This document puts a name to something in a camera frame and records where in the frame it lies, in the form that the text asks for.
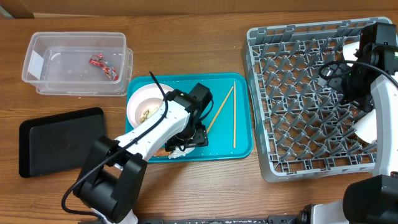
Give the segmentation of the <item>white tissue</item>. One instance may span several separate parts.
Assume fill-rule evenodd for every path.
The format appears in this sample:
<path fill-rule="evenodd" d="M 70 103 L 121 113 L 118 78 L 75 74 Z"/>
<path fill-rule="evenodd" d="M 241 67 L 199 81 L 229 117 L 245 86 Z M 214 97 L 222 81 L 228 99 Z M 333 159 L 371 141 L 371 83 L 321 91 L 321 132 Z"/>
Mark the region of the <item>white tissue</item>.
<path fill-rule="evenodd" d="M 181 151 L 178 148 L 175 148 L 175 150 L 169 155 L 169 159 L 176 159 L 178 157 L 184 157 L 194 150 L 195 150 L 194 147 L 186 148 L 184 151 Z"/>

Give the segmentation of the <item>white cup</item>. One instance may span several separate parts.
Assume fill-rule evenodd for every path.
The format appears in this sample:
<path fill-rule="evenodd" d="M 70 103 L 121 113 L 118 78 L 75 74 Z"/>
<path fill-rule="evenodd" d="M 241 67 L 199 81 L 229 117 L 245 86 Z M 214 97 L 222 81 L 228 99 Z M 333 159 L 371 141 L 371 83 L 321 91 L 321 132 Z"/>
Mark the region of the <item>white cup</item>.
<path fill-rule="evenodd" d="M 355 135 L 368 144 L 375 143 L 377 141 L 376 120 L 376 110 L 373 109 L 354 124 Z"/>

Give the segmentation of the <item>red snack wrapper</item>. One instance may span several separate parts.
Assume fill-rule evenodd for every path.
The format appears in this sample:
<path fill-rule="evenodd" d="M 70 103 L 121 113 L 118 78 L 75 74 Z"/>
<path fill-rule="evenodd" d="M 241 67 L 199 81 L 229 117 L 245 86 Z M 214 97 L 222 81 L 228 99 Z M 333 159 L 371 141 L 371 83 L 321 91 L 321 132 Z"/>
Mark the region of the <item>red snack wrapper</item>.
<path fill-rule="evenodd" d="M 103 54 L 91 55 L 89 63 L 100 67 L 111 81 L 117 81 L 119 79 L 119 74 L 117 73 L 115 67 L 104 58 Z"/>

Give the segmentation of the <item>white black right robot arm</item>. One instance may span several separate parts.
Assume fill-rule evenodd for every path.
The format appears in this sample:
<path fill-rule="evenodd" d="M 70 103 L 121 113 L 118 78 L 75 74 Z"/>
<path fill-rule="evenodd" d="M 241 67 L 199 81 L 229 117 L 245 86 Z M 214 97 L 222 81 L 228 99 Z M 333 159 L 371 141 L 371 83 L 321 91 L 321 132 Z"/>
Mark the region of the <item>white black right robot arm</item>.
<path fill-rule="evenodd" d="M 397 223 L 397 46 L 360 42 L 356 56 L 339 88 L 348 101 L 366 98 L 363 111 L 376 110 L 373 176 L 351 184 L 340 201 L 307 205 L 295 223 Z"/>

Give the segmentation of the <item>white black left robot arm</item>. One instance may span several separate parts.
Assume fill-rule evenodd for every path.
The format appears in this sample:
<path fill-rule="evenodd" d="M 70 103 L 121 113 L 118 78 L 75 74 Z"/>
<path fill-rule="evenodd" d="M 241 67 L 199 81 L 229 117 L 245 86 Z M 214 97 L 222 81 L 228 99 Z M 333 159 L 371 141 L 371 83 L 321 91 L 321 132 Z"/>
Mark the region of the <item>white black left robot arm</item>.
<path fill-rule="evenodd" d="M 213 102 L 210 89 L 197 84 L 189 93 L 178 89 L 145 122 L 115 140 L 97 139 L 86 158 L 73 194 L 98 223 L 120 223 L 131 212 L 141 190 L 149 159 L 167 152 L 208 145 L 203 111 Z"/>

